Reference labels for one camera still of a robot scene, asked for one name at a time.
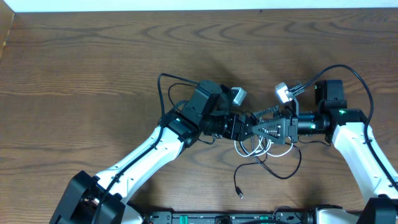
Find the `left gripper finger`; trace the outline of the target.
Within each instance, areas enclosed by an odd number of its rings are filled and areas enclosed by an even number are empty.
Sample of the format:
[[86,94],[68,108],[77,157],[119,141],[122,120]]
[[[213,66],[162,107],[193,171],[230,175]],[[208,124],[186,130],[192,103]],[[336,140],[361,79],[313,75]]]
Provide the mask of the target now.
[[285,118],[267,120],[252,127],[252,132],[276,144],[285,144]]
[[241,121],[243,122],[241,128],[241,141],[245,141],[254,135],[252,129],[258,124],[258,120],[252,115],[243,115]]

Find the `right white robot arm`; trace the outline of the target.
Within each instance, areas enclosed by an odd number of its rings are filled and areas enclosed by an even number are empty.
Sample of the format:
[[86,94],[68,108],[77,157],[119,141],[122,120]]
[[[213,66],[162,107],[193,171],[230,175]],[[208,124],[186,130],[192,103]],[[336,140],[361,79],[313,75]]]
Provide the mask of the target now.
[[361,110],[334,107],[300,115],[284,110],[252,127],[254,134],[276,144],[285,143],[286,137],[297,142],[300,135],[322,134],[348,164],[365,202],[361,214],[318,206],[304,214],[302,223],[397,221],[397,172],[375,140],[369,120]]

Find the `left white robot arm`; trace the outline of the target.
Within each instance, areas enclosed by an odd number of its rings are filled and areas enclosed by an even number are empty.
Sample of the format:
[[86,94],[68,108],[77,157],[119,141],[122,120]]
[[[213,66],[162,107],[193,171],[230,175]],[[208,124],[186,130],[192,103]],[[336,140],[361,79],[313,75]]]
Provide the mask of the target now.
[[51,223],[142,223],[143,216],[127,203],[139,187],[168,162],[198,141],[200,134],[233,140],[252,136],[253,116],[189,118],[169,112],[135,150],[106,170],[90,176],[77,173],[68,183]]

